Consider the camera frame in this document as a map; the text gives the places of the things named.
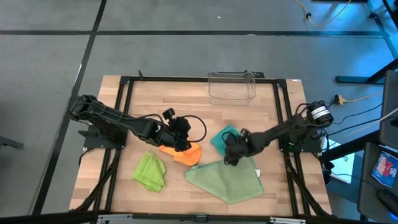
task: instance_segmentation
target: lime green cloth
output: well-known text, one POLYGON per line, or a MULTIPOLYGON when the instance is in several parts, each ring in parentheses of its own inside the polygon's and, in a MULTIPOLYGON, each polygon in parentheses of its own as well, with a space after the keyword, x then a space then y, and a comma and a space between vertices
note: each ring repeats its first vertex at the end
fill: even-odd
POLYGON ((224 161, 196 166, 185 171, 187 181, 227 203, 236 203, 264 194, 253 159, 243 157, 236 167, 224 161))
POLYGON ((165 173, 166 168, 163 161, 152 153, 145 152, 131 177, 140 182, 146 189, 160 192, 165 185, 163 179, 165 173))

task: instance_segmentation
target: orange object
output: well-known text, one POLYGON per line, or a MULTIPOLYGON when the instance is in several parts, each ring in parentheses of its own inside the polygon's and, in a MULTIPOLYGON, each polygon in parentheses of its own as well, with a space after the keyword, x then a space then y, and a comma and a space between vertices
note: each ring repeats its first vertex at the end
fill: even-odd
POLYGON ((159 149, 162 152, 165 152, 169 155, 174 157, 175 162, 181 162, 187 166, 193 166, 198 163, 200 156, 201 156, 201 148, 197 143, 191 143, 191 148, 183 151, 183 152, 176 152, 174 148, 159 146, 159 149))

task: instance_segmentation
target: clear plastic container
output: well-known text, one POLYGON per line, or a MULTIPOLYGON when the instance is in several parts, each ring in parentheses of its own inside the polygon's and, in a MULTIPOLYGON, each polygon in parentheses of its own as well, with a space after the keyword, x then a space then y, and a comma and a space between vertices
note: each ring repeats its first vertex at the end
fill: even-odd
POLYGON ((214 105, 247 105, 256 96, 254 74, 210 72, 209 96, 214 105))

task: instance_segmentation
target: black desk leg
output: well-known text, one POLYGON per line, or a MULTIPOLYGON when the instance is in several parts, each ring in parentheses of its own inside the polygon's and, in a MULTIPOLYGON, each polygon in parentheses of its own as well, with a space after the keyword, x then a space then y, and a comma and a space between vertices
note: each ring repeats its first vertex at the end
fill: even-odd
POLYGON ((340 146, 334 147, 333 149, 329 149, 327 153, 324 153, 321 157, 321 161, 329 162, 348 154, 358 152, 363 150, 366 142, 371 142, 373 144, 379 144, 379 131, 374 131, 367 135, 364 135, 360 138, 347 142, 346 144, 342 144, 340 146))
POLYGON ((364 215, 361 214, 361 217, 359 218, 360 221, 365 221, 368 222, 368 218, 364 215))
POLYGON ((349 77, 349 76, 336 76, 337 83, 356 83, 356 84, 379 84, 383 85, 384 75, 388 70, 398 69, 398 58, 394 59, 390 64, 386 65, 380 71, 373 74, 371 77, 349 77))
POLYGON ((23 145, 23 143, 19 143, 17 141, 0 136, 0 148, 1 148, 1 146, 11 146, 11 147, 20 149, 24 145, 23 145))

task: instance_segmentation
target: wooden tabletop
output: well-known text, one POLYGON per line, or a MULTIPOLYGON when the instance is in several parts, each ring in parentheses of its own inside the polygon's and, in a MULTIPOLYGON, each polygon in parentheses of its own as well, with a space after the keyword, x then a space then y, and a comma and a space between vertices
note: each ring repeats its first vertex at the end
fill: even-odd
MULTIPOLYGON (((114 106, 118 93, 120 76, 104 76, 98 99, 105 105, 114 106)), ((291 108, 304 103, 305 96, 300 80, 287 80, 291 108)), ((129 114, 141 116, 173 108, 177 116, 194 114, 204 120, 208 133, 199 142, 202 156, 199 164, 208 164, 223 159, 210 144, 210 139, 227 124, 237 129, 246 128, 251 132, 265 131, 278 124, 274 92, 271 84, 256 84, 257 95, 246 106, 212 105, 208 96, 208 84, 203 82, 134 82, 129 114)), ((122 98, 121 111, 124 107, 122 98)), ((284 118, 286 118, 283 94, 280 99, 284 118)), ((191 130, 190 138, 199 139, 203 135, 202 124, 188 118, 191 130)), ((76 208, 98 182, 104 149, 89 152, 81 160, 70 208, 76 208)), ((194 186, 184 179, 184 171, 189 170, 181 163, 173 162, 172 156, 138 140, 131 132, 127 135, 126 147, 122 150, 121 160, 113 195, 113 212, 192 214, 211 215, 262 215, 291 216, 289 189, 282 153, 278 142, 272 141, 264 151, 254 156, 256 167, 261 171, 260 180, 265 194, 259 197, 229 205, 194 186), (144 153, 149 151, 164 161, 166 166, 166 186, 160 193, 150 192, 131 178, 144 153)), ((322 208, 331 213, 325 183, 319 161, 312 155, 301 154, 305 183, 315 200, 322 208)), ((297 186, 298 208, 303 213, 300 191, 297 186)), ((104 208, 104 199, 108 192, 104 188, 100 208, 104 208)))

